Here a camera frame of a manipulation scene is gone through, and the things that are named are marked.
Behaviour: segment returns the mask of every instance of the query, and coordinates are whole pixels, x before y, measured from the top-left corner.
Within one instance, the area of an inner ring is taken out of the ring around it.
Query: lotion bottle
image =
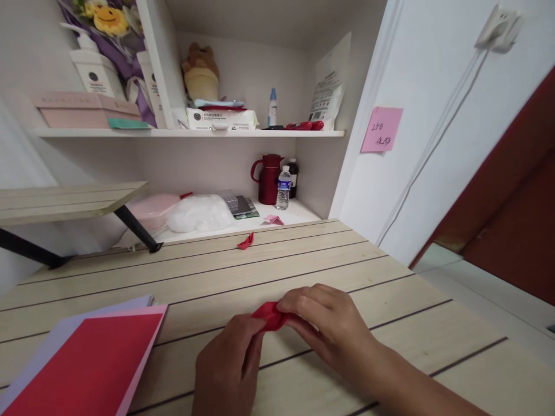
[[[98,51],[97,44],[89,37],[88,32],[80,27],[60,23],[66,29],[79,34],[77,41],[80,49],[69,53],[81,80],[88,92],[96,92],[127,101],[117,70],[114,64]]]
[[[154,70],[152,68],[152,62],[150,62],[148,49],[144,52],[137,52],[137,60],[139,61],[140,69],[143,72],[145,83],[149,90],[149,98],[152,103],[152,111],[154,113],[154,118],[156,119],[156,125],[159,129],[165,129],[167,128],[167,125],[164,117],[164,111],[162,110],[162,100],[160,99],[158,85],[156,84],[156,79],[154,78]]]

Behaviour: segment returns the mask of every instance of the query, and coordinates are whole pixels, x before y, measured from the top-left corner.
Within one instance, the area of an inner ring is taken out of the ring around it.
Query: wall outlet
[[[514,45],[521,26],[522,18],[518,12],[495,5],[474,47],[507,53]]]

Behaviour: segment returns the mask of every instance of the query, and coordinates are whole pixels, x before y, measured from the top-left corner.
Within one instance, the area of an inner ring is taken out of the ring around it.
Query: plastic bottle
[[[276,208],[285,211],[289,207],[289,189],[291,188],[291,174],[289,166],[282,167],[282,172],[277,180],[277,203]]]
[[[276,96],[276,89],[272,88],[270,94],[270,107],[268,109],[268,127],[278,124],[278,98]]]
[[[60,26],[79,34],[77,42],[80,49],[70,51],[69,56],[77,67],[85,89],[127,101],[116,67],[98,51],[97,44],[89,37],[88,32],[68,23],[60,23]]]
[[[289,198],[297,196],[297,175],[299,174],[299,166],[297,159],[289,159],[289,173],[291,173],[291,190],[289,190]]]

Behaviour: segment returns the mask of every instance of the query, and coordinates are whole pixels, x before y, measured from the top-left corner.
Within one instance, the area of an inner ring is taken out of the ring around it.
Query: hand
[[[347,382],[372,394],[388,348],[374,338],[347,293],[318,283],[288,291],[277,309],[303,317],[290,318],[286,325]]]
[[[266,321],[236,315],[198,354],[193,416],[249,416]]]

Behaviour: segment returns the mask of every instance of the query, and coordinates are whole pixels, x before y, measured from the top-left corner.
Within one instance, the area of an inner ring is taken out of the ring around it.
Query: stack of paper
[[[151,297],[60,321],[0,399],[2,416],[125,415],[167,305]]]

